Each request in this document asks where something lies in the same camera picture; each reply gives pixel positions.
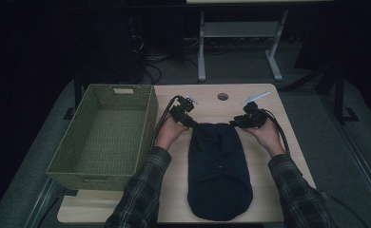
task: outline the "basket handle cutout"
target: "basket handle cutout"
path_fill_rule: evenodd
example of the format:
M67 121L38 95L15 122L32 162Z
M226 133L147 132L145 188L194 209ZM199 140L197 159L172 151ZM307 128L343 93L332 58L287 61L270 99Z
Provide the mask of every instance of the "basket handle cutout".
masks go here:
M109 176L85 177L81 178L83 182L106 182Z
M134 94L132 88L113 88L115 94Z

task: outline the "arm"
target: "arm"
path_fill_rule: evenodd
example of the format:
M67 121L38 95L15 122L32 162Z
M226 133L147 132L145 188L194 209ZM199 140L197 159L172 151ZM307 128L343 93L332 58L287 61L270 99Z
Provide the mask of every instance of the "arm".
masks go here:
M124 195L105 227L153 227L156 224L163 176L171 162L167 150L186 130L187 127L177 125L168 115L155 146L142 168L127 182Z
M312 188L286 155L278 130L270 120L261 128L247 128L271 157L268 167L278 188L285 227L333 227L321 194Z

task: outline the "flannel shirt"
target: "flannel shirt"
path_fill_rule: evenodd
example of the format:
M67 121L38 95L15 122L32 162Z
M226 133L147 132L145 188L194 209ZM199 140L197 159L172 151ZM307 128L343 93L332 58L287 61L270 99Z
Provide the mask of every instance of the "flannel shirt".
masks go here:
M167 151L154 147L143 167L127 182L105 227L155 227L163 176L170 162ZM280 194L285 227L332 227L322 196L310 187L288 156L274 157L268 167Z

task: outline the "person's left hand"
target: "person's left hand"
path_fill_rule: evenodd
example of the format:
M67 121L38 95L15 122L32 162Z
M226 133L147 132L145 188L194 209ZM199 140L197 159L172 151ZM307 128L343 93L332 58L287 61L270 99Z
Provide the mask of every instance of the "person's left hand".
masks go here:
M155 146L160 146L165 150L168 150L173 142L175 142L179 136L187 131L188 127L184 125L176 124L171 117L170 113L166 114L166 120L156 137Z

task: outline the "light wooden tabletop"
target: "light wooden tabletop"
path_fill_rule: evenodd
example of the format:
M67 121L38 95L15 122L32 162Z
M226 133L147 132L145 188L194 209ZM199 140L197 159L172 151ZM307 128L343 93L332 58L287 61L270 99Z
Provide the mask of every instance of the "light wooden tabletop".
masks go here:
M186 0L188 4L219 4L219 3L305 3L332 2L334 0Z
M296 136L287 118L276 88L270 84L243 85L157 85L160 118L169 100L175 95L191 95L199 104L189 113L198 123L228 123L234 116L242 115L241 101L248 96L269 91L256 101L259 108L271 111L280 123L289 143L291 157L301 169L304 178L315 187ZM228 95L220 101L219 93ZM267 164L269 155L255 138L236 128L244 147L250 173L254 199L249 209L230 222L283 221L277 188ZM183 133L170 147L172 162L162 186L158 222L209 222L194 216L187 195L187 153L192 129ZM65 196L58 213L61 222L105 222L122 196L121 192L80 190L76 197Z

